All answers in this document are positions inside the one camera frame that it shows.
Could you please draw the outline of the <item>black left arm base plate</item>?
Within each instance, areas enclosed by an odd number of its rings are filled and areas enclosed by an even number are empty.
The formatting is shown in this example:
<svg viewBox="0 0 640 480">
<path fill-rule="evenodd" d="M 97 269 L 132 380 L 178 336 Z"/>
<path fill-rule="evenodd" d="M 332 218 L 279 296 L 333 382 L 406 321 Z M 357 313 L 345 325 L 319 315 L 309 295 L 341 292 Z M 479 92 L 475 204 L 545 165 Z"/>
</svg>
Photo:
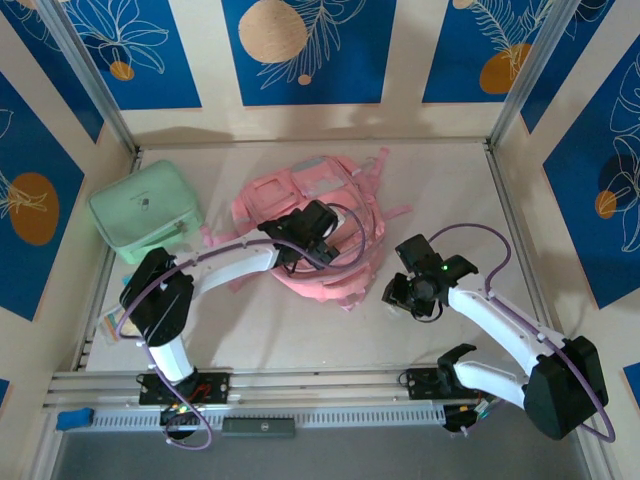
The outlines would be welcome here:
<svg viewBox="0 0 640 480">
<path fill-rule="evenodd" d="M 228 373 L 194 371 L 185 380 L 173 386 L 186 400 L 194 404 L 224 405 L 229 394 Z M 142 373 L 136 376 L 140 386 L 139 404 L 170 405 L 180 402 L 178 396 L 158 377 L 156 373 Z"/>
</svg>

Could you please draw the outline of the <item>aluminium frame post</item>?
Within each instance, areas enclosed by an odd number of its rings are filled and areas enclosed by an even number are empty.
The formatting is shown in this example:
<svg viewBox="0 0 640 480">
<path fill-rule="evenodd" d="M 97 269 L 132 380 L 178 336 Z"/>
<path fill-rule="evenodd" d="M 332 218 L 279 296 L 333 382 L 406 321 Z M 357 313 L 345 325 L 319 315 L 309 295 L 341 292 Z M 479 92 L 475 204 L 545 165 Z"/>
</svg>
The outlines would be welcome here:
<svg viewBox="0 0 640 480">
<path fill-rule="evenodd" d="M 511 124 L 529 98 L 549 58 L 575 13 L 580 0 L 554 0 L 549 16 L 541 25 L 529 55 L 508 93 L 503 108 L 486 139 L 490 150 L 495 150 L 506 137 Z"/>
<path fill-rule="evenodd" d="M 118 143 L 132 158 L 138 146 L 99 69 L 58 0 L 34 0 L 38 13 Z"/>
</svg>

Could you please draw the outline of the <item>clear bag yellow notes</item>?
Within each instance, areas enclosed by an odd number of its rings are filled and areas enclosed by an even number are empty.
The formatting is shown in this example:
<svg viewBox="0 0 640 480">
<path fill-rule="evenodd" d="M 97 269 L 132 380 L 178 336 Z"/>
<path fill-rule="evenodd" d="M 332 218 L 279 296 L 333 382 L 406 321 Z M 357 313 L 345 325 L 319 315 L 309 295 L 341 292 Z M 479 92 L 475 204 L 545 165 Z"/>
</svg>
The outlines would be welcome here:
<svg viewBox="0 0 640 480">
<path fill-rule="evenodd" d="M 101 313 L 101 316 L 99 317 L 99 327 L 101 328 L 101 331 L 107 341 L 115 343 L 121 339 L 116 330 L 124 312 L 124 308 L 116 305 Z M 130 319 L 127 319 L 123 324 L 121 328 L 121 334 L 124 337 L 140 336 L 138 329 Z"/>
</svg>

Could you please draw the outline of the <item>wide aluminium frame rail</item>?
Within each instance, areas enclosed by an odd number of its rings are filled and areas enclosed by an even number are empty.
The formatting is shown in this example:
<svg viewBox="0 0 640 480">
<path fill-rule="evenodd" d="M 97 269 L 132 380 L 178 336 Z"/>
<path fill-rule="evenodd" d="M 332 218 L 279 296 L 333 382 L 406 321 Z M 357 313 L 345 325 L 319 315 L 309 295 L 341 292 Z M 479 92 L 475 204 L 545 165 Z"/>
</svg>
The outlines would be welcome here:
<svg viewBox="0 0 640 480">
<path fill-rule="evenodd" d="M 231 372 L 229 394 L 224 405 L 355 405 L 387 404 L 411 400 L 406 389 L 405 371 L 306 371 Z M 58 372 L 49 384 L 43 406 L 98 407 L 145 406 L 139 404 L 140 386 L 132 372 Z M 417 400 L 445 402 L 439 400 Z"/>
</svg>

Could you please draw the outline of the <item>blue floral wall poster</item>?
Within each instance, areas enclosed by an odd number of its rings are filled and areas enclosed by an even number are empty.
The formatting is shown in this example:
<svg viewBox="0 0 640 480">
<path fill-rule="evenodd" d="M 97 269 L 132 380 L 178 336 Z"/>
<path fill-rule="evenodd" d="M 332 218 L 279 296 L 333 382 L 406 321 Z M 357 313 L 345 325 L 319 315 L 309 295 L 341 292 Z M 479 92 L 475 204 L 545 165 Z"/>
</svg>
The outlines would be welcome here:
<svg viewBox="0 0 640 480">
<path fill-rule="evenodd" d="M 97 143 L 104 119 L 45 25 L 35 0 L 0 0 L 0 12 L 7 18 L 87 135 Z"/>
<path fill-rule="evenodd" d="M 35 319 L 83 181 L 0 73 L 0 307 Z"/>
<path fill-rule="evenodd" d="M 201 106 L 169 0 L 62 6 L 121 110 Z"/>
<path fill-rule="evenodd" d="M 449 0 L 425 104 L 501 102 L 555 0 Z"/>
<path fill-rule="evenodd" d="M 397 0 L 222 0 L 246 107 L 377 104 Z"/>
<path fill-rule="evenodd" d="M 543 168 L 597 306 L 640 288 L 640 37 Z"/>
<path fill-rule="evenodd" d="M 580 0 L 520 115 L 531 134 L 616 0 Z"/>
</svg>

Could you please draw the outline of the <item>mint green zip case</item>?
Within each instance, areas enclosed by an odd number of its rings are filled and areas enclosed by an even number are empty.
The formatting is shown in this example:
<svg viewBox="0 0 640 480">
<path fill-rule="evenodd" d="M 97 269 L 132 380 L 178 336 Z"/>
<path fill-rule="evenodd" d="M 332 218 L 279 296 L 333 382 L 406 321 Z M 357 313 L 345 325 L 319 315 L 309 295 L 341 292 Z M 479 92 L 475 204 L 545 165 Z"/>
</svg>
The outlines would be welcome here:
<svg viewBox="0 0 640 480">
<path fill-rule="evenodd" d="M 105 242 L 131 265 L 155 248 L 188 240 L 204 223 L 194 188 L 168 160 L 95 192 L 88 204 Z"/>
</svg>

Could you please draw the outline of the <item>dark green flat box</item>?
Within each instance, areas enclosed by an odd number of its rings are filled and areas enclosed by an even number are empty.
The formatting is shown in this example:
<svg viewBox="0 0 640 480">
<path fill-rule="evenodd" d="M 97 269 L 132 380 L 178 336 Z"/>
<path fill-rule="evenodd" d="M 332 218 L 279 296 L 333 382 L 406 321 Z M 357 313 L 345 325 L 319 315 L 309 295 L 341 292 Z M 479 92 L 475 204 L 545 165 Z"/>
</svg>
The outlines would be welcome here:
<svg viewBox="0 0 640 480">
<path fill-rule="evenodd" d="M 293 438 L 295 421 L 292 418 L 226 417 L 221 434 L 234 438 Z"/>
</svg>

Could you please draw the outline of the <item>aluminium table edge rail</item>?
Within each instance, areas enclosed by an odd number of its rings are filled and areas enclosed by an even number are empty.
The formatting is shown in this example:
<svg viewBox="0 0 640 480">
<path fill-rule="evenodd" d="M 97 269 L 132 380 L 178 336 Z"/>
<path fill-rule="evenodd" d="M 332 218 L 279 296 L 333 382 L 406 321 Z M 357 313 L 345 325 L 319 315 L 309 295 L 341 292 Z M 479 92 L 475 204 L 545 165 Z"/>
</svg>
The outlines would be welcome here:
<svg viewBox="0 0 640 480">
<path fill-rule="evenodd" d="M 504 212 L 508 230 L 512 239 L 518 263 L 524 275 L 524 282 L 533 306 L 536 318 L 547 327 L 564 333 L 564 328 L 557 319 L 557 315 L 550 307 L 541 279 L 536 269 L 535 251 L 532 249 L 531 238 L 520 207 L 517 205 L 513 189 L 505 170 L 501 164 L 495 148 L 486 140 L 483 148 L 488 166 L 495 184 L 495 188 Z"/>
</svg>

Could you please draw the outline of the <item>pink backpack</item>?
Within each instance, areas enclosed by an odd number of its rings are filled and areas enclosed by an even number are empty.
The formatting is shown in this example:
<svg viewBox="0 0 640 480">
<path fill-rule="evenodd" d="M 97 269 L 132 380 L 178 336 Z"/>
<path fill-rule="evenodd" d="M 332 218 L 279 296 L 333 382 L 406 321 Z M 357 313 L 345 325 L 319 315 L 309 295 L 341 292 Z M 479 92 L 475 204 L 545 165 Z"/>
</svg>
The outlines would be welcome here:
<svg viewBox="0 0 640 480">
<path fill-rule="evenodd" d="M 357 266 L 339 272 L 318 271 L 302 260 L 272 274 L 303 297 L 335 301 L 350 311 L 363 301 L 384 257 L 385 222 L 412 211 L 409 205 L 383 211 L 378 204 L 376 193 L 388 154 L 383 147 L 364 165 L 347 156 L 320 155 L 254 179 L 232 202 L 234 230 L 215 235 L 203 225 L 203 244 L 214 247 L 234 240 L 265 221 L 303 209 L 313 200 L 346 207 L 349 211 L 343 215 L 344 223 L 330 235 L 329 244 L 340 252 L 336 259 L 339 265 L 361 255 Z"/>
</svg>

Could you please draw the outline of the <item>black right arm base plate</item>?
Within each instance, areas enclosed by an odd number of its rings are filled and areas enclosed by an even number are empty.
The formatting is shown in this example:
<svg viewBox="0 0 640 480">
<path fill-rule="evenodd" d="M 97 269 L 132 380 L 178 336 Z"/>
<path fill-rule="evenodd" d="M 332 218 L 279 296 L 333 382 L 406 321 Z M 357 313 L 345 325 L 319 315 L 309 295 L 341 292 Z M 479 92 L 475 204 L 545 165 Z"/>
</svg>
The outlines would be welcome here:
<svg viewBox="0 0 640 480">
<path fill-rule="evenodd" d="M 411 368 L 405 371 L 406 389 L 411 400 L 439 400 L 441 385 L 436 368 Z"/>
</svg>

